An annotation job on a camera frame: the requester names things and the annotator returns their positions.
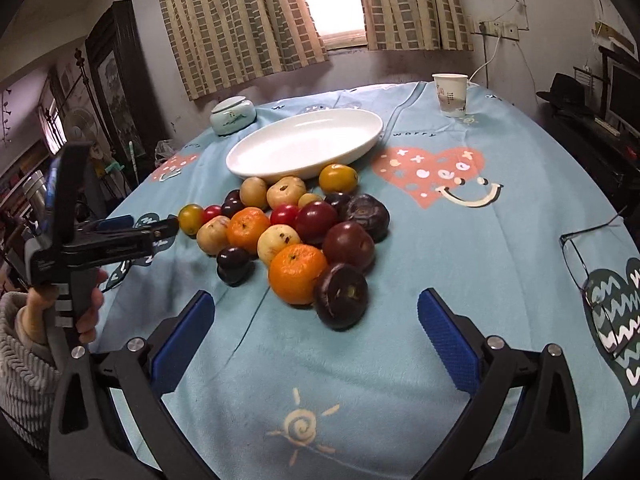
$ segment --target picture frame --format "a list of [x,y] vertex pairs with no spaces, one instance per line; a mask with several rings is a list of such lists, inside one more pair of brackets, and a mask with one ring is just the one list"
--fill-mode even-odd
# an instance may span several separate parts
[[116,159],[125,167],[127,181],[135,187],[155,170],[156,144],[170,135],[146,70],[132,1],[113,2],[87,36],[84,47],[107,136]]

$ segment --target monitor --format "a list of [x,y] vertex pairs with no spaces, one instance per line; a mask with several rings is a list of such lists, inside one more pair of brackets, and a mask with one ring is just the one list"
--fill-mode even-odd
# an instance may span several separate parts
[[640,76],[617,64],[613,65],[609,111],[640,137]]

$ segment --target pink heart print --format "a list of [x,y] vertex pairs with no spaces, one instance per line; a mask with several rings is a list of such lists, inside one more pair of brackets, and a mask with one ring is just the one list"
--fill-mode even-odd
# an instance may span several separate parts
[[172,156],[168,161],[159,166],[151,175],[154,182],[164,182],[167,178],[178,176],[185,166],[197,160],[198,155],[179,155]]
[[430,153],[420,148],[387,148],[372,164],[373,171],[388,183],[414,197],[427,209],[442,194],[436,188],[450,190],[478,177],[484,169],[484,156],[472,148],[451,148]]

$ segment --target fruit pile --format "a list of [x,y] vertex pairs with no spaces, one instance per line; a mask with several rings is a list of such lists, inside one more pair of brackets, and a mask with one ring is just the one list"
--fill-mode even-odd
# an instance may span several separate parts
[[389,212],[371,195],[353,194],[358,174],[349,166],[327,166],[319,185],[324,199],[306,192],[295,176],[271,187],[251,177],[222,206],[186,205],[178,221],[202,251],[216,257],[223,282],[244,282],[257,256],[279,298],[293,306],[313,303],[322,322],[344,330],[366,310],[364,272],[373,264],[375,243],[386,236]]

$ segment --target white paper cup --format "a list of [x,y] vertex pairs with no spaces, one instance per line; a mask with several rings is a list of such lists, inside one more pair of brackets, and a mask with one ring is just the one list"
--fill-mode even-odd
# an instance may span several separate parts
[[463,74],[433,74],[436,81],[440,110],[446,117],[462,117],[466,114],[466,84]]

